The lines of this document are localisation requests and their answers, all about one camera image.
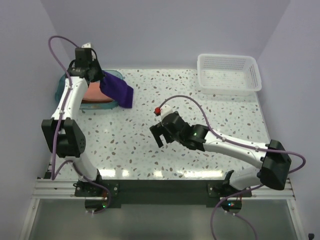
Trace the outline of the pink towel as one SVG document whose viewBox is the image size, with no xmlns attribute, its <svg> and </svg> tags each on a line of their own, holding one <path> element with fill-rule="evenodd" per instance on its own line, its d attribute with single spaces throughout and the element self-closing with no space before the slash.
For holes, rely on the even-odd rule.
<svg viewBox="0 0 320 240">
<path fill-rule="evenodd" d="M 105 95 L 101 92 L 100 82 L 92 82 L 90 83 L 84 97 L 82 99 L 82 103 L 109 103 L 112 102 L 113 99 L 109 96 Z"/>
</svg>

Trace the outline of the purple towel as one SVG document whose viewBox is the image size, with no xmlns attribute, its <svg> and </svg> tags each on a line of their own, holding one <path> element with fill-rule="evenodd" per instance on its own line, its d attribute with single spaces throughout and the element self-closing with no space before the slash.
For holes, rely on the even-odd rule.
<svg viewBox="0 0 320 240">
<path fill-rule="evenodd" d="M 104 70 L 104 78 L 99 83 L 100 91 L 125 109 L 133 107 L 134 89 L 117 70 Z"/>
</svg>

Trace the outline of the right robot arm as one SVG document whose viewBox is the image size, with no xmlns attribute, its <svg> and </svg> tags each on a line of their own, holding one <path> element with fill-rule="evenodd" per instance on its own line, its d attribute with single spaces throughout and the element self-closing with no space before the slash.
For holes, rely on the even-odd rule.
<svg viewBox="0 0 320 240">
<path fill-rule="evenodd" d="M 227 196 L 257 185 L 278 191 L 285 188 L 292 160 L 277 140 L 259 143 L 214 134 L 208 126 L 188 124 L 176 111 L 149 129 L 160 148 L 164 137 L 166 143 L 178 142 L 189 150 L 223 154 L 249 164 L 249 168 L 226 174 L 222 189 Z"/>
</svg>

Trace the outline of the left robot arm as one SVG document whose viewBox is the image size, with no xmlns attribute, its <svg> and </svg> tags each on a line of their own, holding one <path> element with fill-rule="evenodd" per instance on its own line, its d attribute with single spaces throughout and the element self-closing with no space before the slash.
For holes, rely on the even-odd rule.
<svg viewBox="0 0 320 240">
<path fill-rule="evenodd" d="M 55 180 L 62 167 L 56 158 L 70 164 L 78 175 L 74 184 L 77 197 L 109 197 L 99 170 L 86 153 L 86 137 L 76 120 L 90 83 L 101 80 L 104 73 L 97 54 L 89 43 L 75 48 L 75 59 L 69 64 L 58 106 L 50 119 L 44 119 L 41 129 L 52 153 L 51 179 Z"/>
</svg>

